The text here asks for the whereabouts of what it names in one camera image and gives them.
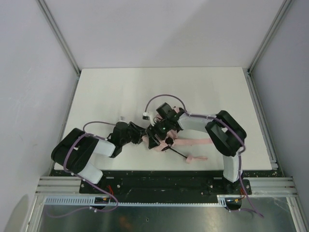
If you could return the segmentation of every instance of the white platform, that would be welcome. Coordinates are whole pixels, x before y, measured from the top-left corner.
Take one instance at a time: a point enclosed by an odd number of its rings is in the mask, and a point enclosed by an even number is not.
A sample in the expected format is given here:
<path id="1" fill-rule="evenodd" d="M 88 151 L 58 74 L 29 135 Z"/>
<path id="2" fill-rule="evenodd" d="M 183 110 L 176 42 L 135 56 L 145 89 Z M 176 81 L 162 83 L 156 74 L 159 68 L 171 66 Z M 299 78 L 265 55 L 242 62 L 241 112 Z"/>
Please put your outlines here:
<path id="1" fill-rule="evenodd" d="M 82 128 L 89 121 L 116 123 L 120 116 L 127 122 L 147 127 L 142 113 L 148 100 L 158 94 L 173 94 L 181 98 L 187 110 L 198 114 L 215 114 L 227 110 L 246 130 L 243 154 L 244 170 L 270 170 L 271 164 L 258 124 L 250 93 L 242 68 L 124 68 L 83 69 L 73 100 L 64 136 L 73 128 Z M 181 106 L 173 98 L 154 100 L 149 111 L 167 102 Z M 113 130 L 112 126 L 93 124 L 87 132 L 103 137 Z M 208 138 L 197 131 L 181 131 L 184 138 Z M 116 158 L 93 155 L 91 162 L 102 170 L 221 170 L 222 155 L 214 145 L 175 147 L 194 156 L 207 156 L 207 161 L 187 164 L 184 158 L 172 151 L 155 152 L 145 144 L 124 146 Z M 62 166 L 56 164 L 56 170 Z"/>

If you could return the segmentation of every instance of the red wire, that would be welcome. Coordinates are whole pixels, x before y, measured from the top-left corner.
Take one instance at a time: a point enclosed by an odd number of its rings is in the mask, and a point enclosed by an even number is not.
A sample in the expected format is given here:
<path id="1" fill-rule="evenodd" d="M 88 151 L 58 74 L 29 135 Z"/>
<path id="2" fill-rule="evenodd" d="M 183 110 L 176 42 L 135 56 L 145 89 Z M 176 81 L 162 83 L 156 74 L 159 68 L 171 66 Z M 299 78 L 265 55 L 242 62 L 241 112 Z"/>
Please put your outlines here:
<path id="1" fill-rule="evenodd" d="M 110 185 L 108 185 L 107 187 L 108 187 L 108 189 L 110 190 L 110 194 L 114 195 L 114 192 L 113 192 L 113 190 L 112 190 L 112 187 L 111 187 Z"/>

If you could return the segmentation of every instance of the white connector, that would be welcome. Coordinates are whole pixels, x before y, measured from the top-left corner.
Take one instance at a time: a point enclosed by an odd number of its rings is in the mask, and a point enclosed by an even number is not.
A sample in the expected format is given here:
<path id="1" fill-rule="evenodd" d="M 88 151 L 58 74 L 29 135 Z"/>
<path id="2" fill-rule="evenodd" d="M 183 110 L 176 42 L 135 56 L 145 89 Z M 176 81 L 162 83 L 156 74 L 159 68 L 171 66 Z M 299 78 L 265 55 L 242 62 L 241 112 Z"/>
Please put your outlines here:
<path id="1" fill-rule="evenodd" d="M 144 113 L 143 113 L 143 117 L 148 117 L 148 118 L 149 118 L 149 121 L 150 121 L 150 124 L 151 124 L 152 126 L 154 126 L 155 123 L 156 123 L 155 115 L 156 115 L 156 114 L 153 113 L 153 112 L 144 112 Z"/>

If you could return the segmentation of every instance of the aluminum frame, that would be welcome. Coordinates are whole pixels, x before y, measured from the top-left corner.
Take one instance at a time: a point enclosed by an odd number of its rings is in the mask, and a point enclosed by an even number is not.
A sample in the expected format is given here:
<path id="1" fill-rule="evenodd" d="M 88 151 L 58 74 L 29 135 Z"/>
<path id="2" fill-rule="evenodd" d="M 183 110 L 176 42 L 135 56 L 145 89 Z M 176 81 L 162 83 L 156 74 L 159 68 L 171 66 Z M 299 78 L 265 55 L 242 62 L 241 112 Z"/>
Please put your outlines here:
<path id="1" fill-rule="evenodd" d="M 293 178 L 291 177 L 254 177 L 248 178 L 251 183 L 252 198 L 263 197 L 285 197 L 288 201 L 290 212 L 295 224 L 296 231 L 308 231 L 308 224 L 299 204 L 299 197 Z M 48 205 L 85 205 L 83 199 L 90 199 L 95 196 L 104 197 L 105 194 L 80 194 L 79 187 L 81 179 L 74 176 L 69 177 L 53 177 L 43 176 L 40 178 L 36 193 L 34 205 L 31 214 L 27 220 L 25 232 L 36 232 L 45 202 Z M 217 204 L 146 204 L 146 203 L 124 203 L 120 206 L 189 206 L 189 207 L 224 207 L 225 197 L 233 197 L 231 195 L 217 195 Z"/>

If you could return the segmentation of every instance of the cable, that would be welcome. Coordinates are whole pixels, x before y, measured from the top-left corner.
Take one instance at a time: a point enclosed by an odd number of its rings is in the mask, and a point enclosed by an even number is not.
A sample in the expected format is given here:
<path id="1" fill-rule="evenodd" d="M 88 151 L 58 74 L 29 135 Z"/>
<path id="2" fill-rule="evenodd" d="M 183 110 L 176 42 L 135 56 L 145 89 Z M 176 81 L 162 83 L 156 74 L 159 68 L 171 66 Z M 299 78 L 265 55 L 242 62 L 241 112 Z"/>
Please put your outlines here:
<path id="1" fill-rule="evenodd" d="M 92 122 L 87 122 L 87 123 L 83 126 L 83 131 L 85 131 L 86 126 L 88 126 L 89 124 L 92 124 L 92 123 L 103 123 L 103 124 L 106 124 L 106 125 L 116 126 L 116 124 L 109 123 L 109 122 L 92 121 Z"/>
<path id="2" fill-rule="evenodd" d="M 146 107 L 145 107 L 145 112 L 147 112 L 147 109 L 148 109 L 149 104 L 150 104 L 154 99 L 159 98 L 159 97 L 171 97 L 171 98 L 175 98 L 175 99 L 177 99 L 178 101 L 181 102 L 181 104 L 183 105 L 184 111 L 187 111 L 187 109 L 186 109 L 186 107 L 185 107 L 183 101 L 182 101 L 180 98 L 178 98 L 178 97 L 176 97 L 176 96 L 174 96 L 174 95 L 171 95 L 171 94 L 160 94 L 160 95 L 154 96 L 153 98 L 151 98 L 151 99 L 148 101 L 148 103 L 147 103 L 147 105 L 146 105 Z"/>
<path id="3" fill-rule="evenodd" d="M 160 94 L 160 95 L 157 95 L 157 96 L 151 98 L 151 99 L 148 101 L 147 105 L 146 105 L 145 112 L 147 112 L 148 106 L 149 106 L 149 104 L 151 103 L 152 100 L 154 100 L 154 99 L 156 99 L 156 98 L 158 98 L 158 97 L 163 97 L 163 96 L 172 97 L 172 98 L 176 98 L 177 100 L 179 100 L 179 101 L 181 102 L 181 104 L 183 105 L 184 112 L 185 112 L 189 117 L 201 117 L 201 118 L 206 118 L 206 119 L 215 120 L 215 121 L 219 122 L 221 125 L 223 125 L 224 127 L 226 127 L 226 128 L 235 136 L 235 138 L 239 141 L 239 143 L 241 144 L 241 146 L 242 146 L 242 148 L 243 148 L 241 151 L 238 152 L 238 156 L 239 156 L 239 171 L 238 171 L 239 181 L 240 181 L 241 187 L 242 187 L 242 189 L 243 189 L 243 191 L 244 191 L 244 193 L 245 193 L 245 196 L 246 196 L 247 199 L 248 199 L 249 204 L 250 204 L 251 207 L 253 208 L 253 210 L 252 210 L 252 209 L 240 209 L 240 210 L 236 210 L 236 211 L 255 212 L 258 216 L 260 216 L 261 218 L 264 218 L 263 214 L 261 214 L 261 213 L 255 208 L 255 206 L 253 205 L 253 203 L 252 203 L 251 199 L 249 198 L 248 193 L 247 193 L 247 191 L 246 191 L 246 189 L 245 189 L 245 186 L 244 186 L 244 184 L 243 184 L 243 182 L 242 182 L 242 179 L 241 179 L 241 154 L 246 150 L 245 143 L 242 141 L 242 139 L 232 130 L 232 128 L 230 128 L 226 123 L 224 123 L 222 120 L 220 120 L 220 119 L 218 119 L 218 118 L 216 118 L 216 117 L 205 116 L 205 115 L 189 114 L 189 113 L 187 112 L 187 109 L 186 109 L 186 107 L 185 107 L 183 101 L 182 101 L 180 98 L 178 98 L 178 97 L 176 97 L 176 96 L 174 96 L 174 95 L 171 95 L 171 94 Z"/>

